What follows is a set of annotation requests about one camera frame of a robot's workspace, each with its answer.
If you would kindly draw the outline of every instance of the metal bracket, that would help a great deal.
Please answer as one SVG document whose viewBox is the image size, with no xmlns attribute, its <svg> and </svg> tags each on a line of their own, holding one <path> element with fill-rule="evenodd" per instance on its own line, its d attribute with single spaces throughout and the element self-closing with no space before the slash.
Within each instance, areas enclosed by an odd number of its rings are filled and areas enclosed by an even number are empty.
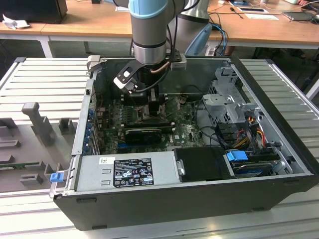
<svg viewBox="0 0 319 239">
<path fill-rule="evenodd" d="M 186 70 L 186 66 L 187 66 L 187 59 L 185 57 L 184 54 L 180 54 L 179 55 L 180 58 L 178 58 L 178 61 L 172 61 L 172 63 L 170 64 L 170 69 L 172 71 L 175 70 Z"/>
<path fill-rule="evenodd" d="M 130 93 L 137 88 L 136 81 L 133 79 L 135 73 L 137 73 L 141 68 L 145 67 L 142 63 L 137 60 L 132 60 L 117 74 L 113 82 L 121 90 L 129 91 Z"/>
<path fill-rule="evenodd" d="M 101 67 L 100 63 L 107 61 L 106 59 L 101 59 L 99 55 L 92 55 L 88 57 L 86 66 L 89 72 L 93 72 Z"/>
</svg>

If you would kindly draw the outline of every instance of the computer case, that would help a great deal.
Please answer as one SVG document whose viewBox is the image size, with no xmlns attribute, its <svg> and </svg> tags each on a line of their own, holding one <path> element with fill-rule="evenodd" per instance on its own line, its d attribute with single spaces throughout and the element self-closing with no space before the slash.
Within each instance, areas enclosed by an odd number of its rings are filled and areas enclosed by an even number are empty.
<svg viewBox="0 0 319 239">
<path fill-rule="evenodd" d="M 14 20 L 59 24 L 67 12 L 65 0 L 1 0 L 2 14 Z"/>
</svg>

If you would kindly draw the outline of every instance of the warning label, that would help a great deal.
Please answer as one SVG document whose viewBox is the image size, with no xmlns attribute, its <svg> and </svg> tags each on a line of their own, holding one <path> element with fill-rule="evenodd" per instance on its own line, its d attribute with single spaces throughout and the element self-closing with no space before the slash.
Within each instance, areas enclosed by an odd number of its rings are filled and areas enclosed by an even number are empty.
<svg viewBox="0 0 319 239">
<path fill-rule="evenodd" d="M 154 177 L 150 158 L 114 161 L 114 187 L 122 188 L 153 184 Z"/>
</svg>

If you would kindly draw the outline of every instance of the paper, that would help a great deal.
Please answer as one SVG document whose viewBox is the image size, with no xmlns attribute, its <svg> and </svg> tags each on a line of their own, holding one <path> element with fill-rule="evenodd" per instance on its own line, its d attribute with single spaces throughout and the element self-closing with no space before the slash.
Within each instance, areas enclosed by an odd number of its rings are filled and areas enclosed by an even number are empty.
<svg viewBox="0 0 319 239">
<path fill-rule="evenodd" d="M 25 20 L 13 20 L 8 17 L 6 17 L 4 14 L 2 23 L 6 25 L 8 28 L 11 28 L 13 30 L 16 30 L 17 28 L 24 28 L 29 27 L 28 23 L 26 23 Z"/>
<path fill-rule="evenodd" d="M 279 20 L 274 15 L 245 13 L 250 19 Z"/>
<path fill-rule="evenodd" d="M 122 6 L 117 6 L 117 7 L 115 8 L 115 11 L 129 11 L 129 9 L 126 8 L 126 7 L 122 7 Z"/>
</svg>

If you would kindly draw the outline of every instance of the blue tube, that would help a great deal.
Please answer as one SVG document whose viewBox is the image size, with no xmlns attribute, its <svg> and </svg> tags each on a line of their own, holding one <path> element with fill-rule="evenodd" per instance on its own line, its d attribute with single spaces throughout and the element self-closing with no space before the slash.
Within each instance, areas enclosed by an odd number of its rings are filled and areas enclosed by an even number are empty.
<svg viewBox="0 0 319 239">
<path fill-rule="evenodd" d="M 218 25 L 213 24 L 214 27 L 216 27 L 222 34 L 223 34 L 223 38 L 224 38 L 224 46 L 223 46 L 223 50 L 221 51 L 220 55 L 222 56 L 225 48 L 226 48 L 226 35 L 223 29 L 221 29 Z"/>
</svg>

